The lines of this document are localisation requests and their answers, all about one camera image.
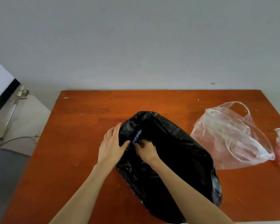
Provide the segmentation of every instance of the black plastic bag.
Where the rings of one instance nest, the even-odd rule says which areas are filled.
[[[186,222],[159,175],[137,155],[133,142],[140,139],[151,141],[170,169],[212,203],[220,205],[222,189],[210,154],[160,114],[141,111],[119,130],[119,145],[127,140],[131,143],[116,167],[151,214],[168,223]]]

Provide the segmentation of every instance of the hand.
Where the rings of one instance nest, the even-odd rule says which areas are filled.
[[[98,151],[98,164],[103,164],[110,171],[118,163],[130,143],[130,141],[126,141],[121,147],[119,146],[118,133],[120,126],[121,123],[108,130]]]
[[[140,140],[139,144],[135,143],[135,148],[141,159],[150,166],[152,166],[154,162],[160,160],[156,147],[152,142]]]

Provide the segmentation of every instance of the person's right hand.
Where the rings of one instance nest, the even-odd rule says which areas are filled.
[[[154,162],[160,160],[156,147],[152,142],[140,140],[139,144],[135,143],[135,148],[141,159],[150,166],[152,166]]]

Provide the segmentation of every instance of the wire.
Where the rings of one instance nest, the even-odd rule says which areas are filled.
[[[8,142],[11,142],[11,141],[14,141],[14,140],[17,140],[17,139],[21,139],[21,138],[30,138],[36,144],[36,141],[32,137],[25,136],[25,137],[17,137],[17,138],[9,140],[7,142],[4,142],[4,143],[0,144],[0,147],[2,147],[3,145],[7,144]]]

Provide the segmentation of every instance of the wood grain surface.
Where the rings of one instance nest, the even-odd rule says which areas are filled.
[[[90,174],[105,132],[138,111],[158,112],[190,134],[206,108],[227,101],[246,104],[275,146],[280,115],[259,90],[62,91],[2,223],[48,223]],[[223,190],[220,209],[233,221],[280,220],[275,161],[217,173]],[[150,215],[114,169],[89,223],[163,222]]]

